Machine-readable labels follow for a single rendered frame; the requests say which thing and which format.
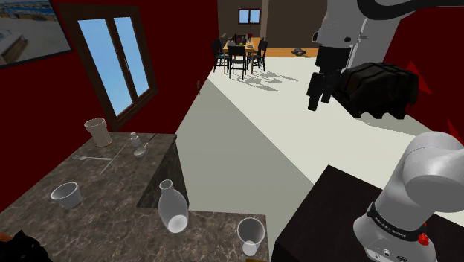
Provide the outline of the silver spoon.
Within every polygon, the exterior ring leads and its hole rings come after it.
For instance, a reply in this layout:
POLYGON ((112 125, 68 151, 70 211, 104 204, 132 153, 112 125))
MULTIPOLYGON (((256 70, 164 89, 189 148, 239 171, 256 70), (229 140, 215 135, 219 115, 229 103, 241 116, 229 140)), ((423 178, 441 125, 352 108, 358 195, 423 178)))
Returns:
POLYGON ((154 137, 156 137, 156 134, 154 134, 142 147, 138 148, 134 153, 133 155, 137 158, 139 157, 142 157, 142 155, 144 155, 146 153, 146 147, 148 145, 148 143, 151 142, 151 140, 154 139, 154 137))

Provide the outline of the framed wall picture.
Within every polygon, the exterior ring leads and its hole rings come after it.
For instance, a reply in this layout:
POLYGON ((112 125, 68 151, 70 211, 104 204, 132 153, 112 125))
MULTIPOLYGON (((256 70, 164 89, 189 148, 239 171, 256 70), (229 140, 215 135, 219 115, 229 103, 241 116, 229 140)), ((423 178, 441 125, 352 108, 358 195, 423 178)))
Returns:
POLYGON ((0 68, 72 51, 53 0, 0 0, 0 68))

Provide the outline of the small brown framed window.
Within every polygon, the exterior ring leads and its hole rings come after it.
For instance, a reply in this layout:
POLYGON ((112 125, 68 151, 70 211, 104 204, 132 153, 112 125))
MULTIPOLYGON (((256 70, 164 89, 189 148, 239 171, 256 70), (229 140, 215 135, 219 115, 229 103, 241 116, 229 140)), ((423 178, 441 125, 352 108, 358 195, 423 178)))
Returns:
POLYGON ((260 9, 239 9, 238 23, 240 25, 258 25, 261 22, 260 9))

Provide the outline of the dark framed window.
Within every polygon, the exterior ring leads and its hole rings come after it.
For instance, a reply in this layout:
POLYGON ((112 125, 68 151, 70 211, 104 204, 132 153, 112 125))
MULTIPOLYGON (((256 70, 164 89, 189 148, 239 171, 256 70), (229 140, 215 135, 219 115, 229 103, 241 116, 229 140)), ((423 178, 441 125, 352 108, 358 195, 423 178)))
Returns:
POLYGON ((157 93, 138 7, 58 4, 111 130, 118 131, 157 93))

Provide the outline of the grey bowl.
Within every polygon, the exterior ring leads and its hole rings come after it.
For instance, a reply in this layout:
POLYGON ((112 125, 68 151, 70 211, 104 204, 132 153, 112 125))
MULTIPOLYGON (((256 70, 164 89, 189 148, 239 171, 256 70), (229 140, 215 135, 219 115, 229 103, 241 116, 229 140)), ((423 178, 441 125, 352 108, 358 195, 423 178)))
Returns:
POLYGON ((76 182, 66 182, 52 191, 51 199, 64 208, 75 208, 82 201, 80 187, 76 182))

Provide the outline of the black sofa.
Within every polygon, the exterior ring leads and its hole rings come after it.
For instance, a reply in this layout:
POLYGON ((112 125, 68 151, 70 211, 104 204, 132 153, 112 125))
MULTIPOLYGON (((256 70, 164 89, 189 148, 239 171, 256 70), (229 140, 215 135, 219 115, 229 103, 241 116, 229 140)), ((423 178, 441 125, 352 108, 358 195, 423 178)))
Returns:
POLYGON ((402 120, 417 102, 419 76, 389 63, 364 63, 345 70, 332 96, 354 118, 365 112, 375 119, 388 113, 402 120))

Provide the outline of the silver fork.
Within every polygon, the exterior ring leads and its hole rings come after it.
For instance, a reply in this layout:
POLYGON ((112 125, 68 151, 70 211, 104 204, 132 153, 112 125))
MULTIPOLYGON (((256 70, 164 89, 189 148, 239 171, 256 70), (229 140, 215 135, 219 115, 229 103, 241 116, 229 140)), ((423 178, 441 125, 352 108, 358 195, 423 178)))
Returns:
POLYGON ((86 159, 96 159, 96 160, 102 160, 102 161, 111 161, 112 160, 112 158, 81 156, 81 155, 73 155, 71 158, 76 159, 76 160, 80 160, 80 161, 83 161, 83 160, 86 160, 86 159))

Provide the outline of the beige ribbed cup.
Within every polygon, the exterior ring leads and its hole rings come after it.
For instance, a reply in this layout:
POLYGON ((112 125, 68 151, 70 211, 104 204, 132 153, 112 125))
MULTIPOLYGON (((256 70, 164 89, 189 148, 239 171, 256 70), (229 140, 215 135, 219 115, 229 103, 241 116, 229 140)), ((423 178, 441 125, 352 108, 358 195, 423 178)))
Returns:
POLYGON ((84 123, 84 127, 91 134, 98 147, 107 147, 112 143, 104 118, 93 118, 88 120, 84 123))

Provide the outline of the clear drinking glass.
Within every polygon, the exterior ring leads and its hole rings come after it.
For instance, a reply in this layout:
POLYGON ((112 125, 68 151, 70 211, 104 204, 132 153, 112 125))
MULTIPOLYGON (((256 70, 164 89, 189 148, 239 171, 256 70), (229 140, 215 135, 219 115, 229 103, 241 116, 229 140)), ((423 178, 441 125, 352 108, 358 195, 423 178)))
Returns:
POLYGON ((239 222, 236 232, 242 242, 244 254, 248 257, 254 256, 265 238, 265 226, 257 218, 246 217, 239 222))

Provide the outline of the clear glass bottle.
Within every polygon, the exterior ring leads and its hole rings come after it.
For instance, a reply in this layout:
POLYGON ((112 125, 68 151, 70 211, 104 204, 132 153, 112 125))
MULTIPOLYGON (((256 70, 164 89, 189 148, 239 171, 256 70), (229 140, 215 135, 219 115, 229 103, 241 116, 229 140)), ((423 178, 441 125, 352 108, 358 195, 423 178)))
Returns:
POLYGON ((159 188, 161 196, 158 201, 158 213, 168 231, 177 234, 186 229, 188 224, 188 205, 184 196, 173 187, 173 181, 163 180, 159 188))

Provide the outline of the black dining chair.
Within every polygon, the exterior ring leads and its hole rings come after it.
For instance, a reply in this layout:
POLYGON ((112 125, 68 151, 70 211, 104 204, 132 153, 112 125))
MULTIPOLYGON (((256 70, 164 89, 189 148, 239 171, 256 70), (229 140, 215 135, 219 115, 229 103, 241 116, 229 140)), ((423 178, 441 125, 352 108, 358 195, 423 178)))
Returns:
POLYGON ((226 71, 229 71, 228 58, 229 56, 222 50, 222 44, 219 39, 214 39, 211 42, 211 48, 214 56, 213 70, 215 71, 217 66, 223 66, 226 71))
POLYGON ((248 61, 252 66, 262 67, 265 70, 265 55, 268 47, 268 42, 263 38, 260 40, 257 50, 248 56, 248 61))
POLYGON ((228 65, 229 65, 229 77, 233 74, 235 70, 235 65, 241 64, 242 78, 246 75, 248 57, 246 56, 244 46, 228 46, 228 65))

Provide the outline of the dark robot stand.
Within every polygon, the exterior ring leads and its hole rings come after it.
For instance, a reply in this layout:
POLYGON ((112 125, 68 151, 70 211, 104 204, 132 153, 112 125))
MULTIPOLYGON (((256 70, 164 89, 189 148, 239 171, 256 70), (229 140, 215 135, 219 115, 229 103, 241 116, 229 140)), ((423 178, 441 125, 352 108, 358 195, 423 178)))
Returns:
POLYGON ((327 166, 274 245, 271 262, 464 262, 458 167, 410 162, 384 189, 327 166))

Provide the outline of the wooden dining table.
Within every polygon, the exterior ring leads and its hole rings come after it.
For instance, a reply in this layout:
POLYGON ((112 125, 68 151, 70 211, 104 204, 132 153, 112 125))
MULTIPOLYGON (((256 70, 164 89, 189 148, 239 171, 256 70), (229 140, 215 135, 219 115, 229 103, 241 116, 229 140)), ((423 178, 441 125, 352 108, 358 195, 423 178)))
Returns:
MULTIPOLYGON (((251 58, 254 58, 256 56, 260 40, 261 39, 259 37, 251 37, 250 41, 245 41, 245 44, 243 46, 245 49, 246 56, 250 56, 251 58)), ((222 46, 222 50, 225 54, 228 53, 230 46, 238 46, 238 44, 232 39, 229 39, 227 42, 225 42, 222 46)))

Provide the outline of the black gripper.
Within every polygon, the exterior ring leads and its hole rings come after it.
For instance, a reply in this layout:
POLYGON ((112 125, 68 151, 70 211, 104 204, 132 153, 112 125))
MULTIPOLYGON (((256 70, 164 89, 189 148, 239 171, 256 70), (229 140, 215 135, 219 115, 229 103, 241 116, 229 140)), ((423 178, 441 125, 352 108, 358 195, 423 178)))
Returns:
POLYGON ((334 48, 323 45, 319 47, 315 65, 320 69, 320 73, 312 74, 306 93, 309 96, 309 110, 317 109, 321 95, 321 102, 330 101, 337 84, 337 75, 334 73, 341 72, 346 67, 351 50, 350 47, 334 48))

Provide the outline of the black lumpy object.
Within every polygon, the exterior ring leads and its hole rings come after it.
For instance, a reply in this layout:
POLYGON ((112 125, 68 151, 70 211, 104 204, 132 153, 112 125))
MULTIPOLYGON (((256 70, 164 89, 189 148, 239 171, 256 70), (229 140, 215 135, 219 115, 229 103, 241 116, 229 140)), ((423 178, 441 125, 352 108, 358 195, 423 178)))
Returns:
POLYGON ((22 230, 13 237, 0 233, 0 262, 53 262, 44 247, 22 230))

